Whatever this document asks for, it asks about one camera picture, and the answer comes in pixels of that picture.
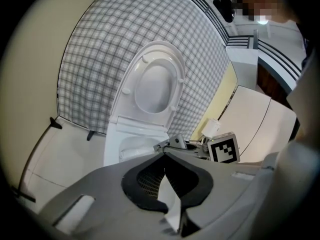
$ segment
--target white wall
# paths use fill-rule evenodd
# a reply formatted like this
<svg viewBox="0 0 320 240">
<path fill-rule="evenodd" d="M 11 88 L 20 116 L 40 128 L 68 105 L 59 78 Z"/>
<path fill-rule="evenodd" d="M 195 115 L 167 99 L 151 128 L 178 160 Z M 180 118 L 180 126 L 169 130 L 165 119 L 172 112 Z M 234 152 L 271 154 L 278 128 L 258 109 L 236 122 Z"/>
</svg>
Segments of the white wall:
<svg viewBox="0 0 320 240">
<path fill-rule="evenodd" d="M 255 90 L 258 76 L 258 50 L 227 47 L 226 52 L 238 79 L 237 84 Z"/>
<path fill-rule="evenodd" d="M 280 52 L 285 54 L 290 60 L 292 60 L 300 69 L 301 62 L 306 57 L 306 52 L 303 50 L 302 42 L 298 45 L 296 42 L 289 42 L 287 39 L 272 38 L 264 39 L 260 38 L 262 41 L 272 45 Z"/>
<path fill-rule="evenodd" d="M 237 85 L 255 90 L 257 85 L 257 65 L 232 62 L 236 77 L 238 78 Z"/>
<path fill-rule="evenodd" d="M 188 0 L 188 1 L 191 2 L 191 3 L 193 3 L 193 4 L 195 5 L 195 7 L 198 9 L 199 14 L 202 14 L 203 17 L 205 17 L 205 19 L 206 19 L 210 24 L 212 24 L 212 22 L 210 21 L 210 19 L 205 15 L 205 13 L 199 8 L 199 6 L 198 6 L 196 3 L 194 3 L 192 0 Z M 217 36 L 218 36 L 219 39 L 221 40 L 221 45 L 225 45 L 224 40 L 222 39 L 222 37 L 221 37 L 221 35 L 219 34 L 218 30 L 217 30 L 216 28 L 214 28 L 214 29 L 215 29 L 215 33 L 217 34 Z"/>
<path fill-rule="evenodd" d="M 0 65 L 0 159 L 17 187 L 35 144 L 57 117 L 61 59 L 94 0 L 37 0 L 19 23 Z"/>
</svg>

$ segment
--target toilet seat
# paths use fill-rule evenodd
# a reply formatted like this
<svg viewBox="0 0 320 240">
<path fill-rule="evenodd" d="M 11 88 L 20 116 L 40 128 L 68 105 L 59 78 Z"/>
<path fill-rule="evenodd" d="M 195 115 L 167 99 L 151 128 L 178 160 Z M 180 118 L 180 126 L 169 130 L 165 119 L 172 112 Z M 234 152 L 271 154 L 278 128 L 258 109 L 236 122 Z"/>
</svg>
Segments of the toilet seat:
<svg viewBox="0 0 320 240">
<path fill-rule="evenodd" d="M 129 119 L 138 126 L 167 132 L 185 81 L 181 53 L 165 41 L 152 41 L 132 59 L 115 95 L 110 123 Z"/>
</svg>

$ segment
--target checkered fabric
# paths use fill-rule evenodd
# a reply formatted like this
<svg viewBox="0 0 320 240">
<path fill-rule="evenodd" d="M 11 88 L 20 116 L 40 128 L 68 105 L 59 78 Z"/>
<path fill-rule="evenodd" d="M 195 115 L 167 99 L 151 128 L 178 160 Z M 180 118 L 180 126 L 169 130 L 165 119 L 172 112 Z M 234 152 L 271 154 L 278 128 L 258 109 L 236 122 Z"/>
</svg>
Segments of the checkered fabric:
<svg viewBox="0 0 320 240">
<path fill-rule="evenodd" d="M 212 23 L 188 0 L 96 0 L 78 22 L 63 55 L 59 115 L 106 133 L 129 63 L 154 40 L 173 44 L 183 55 L 184 89 L 168 134 L 189 139 L 229 59 Z"/>
</svg>

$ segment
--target black mesh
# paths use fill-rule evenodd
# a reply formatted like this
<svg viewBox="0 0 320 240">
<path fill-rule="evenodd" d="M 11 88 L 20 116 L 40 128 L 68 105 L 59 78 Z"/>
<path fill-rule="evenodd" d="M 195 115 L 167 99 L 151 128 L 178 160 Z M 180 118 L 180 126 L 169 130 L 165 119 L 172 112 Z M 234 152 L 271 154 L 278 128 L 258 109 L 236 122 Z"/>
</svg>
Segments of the black mesh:
<svg viewBox="0 0 320 240">
<path fill-rule="evenodd" d="M 137 181 L 149 196 L 158 199 L 159 186 L 165 175 L 180 199 L 199 182 L 198 176 L 193 171 L 166 155 L 139 172 Z"/>
<path fill-rule="evenodd" d="M 159 186 L 165 176 L 165 163 L 158 159 L 137 175 L 138 184 L 152 198 L 158 199 Z"/>
</svg>

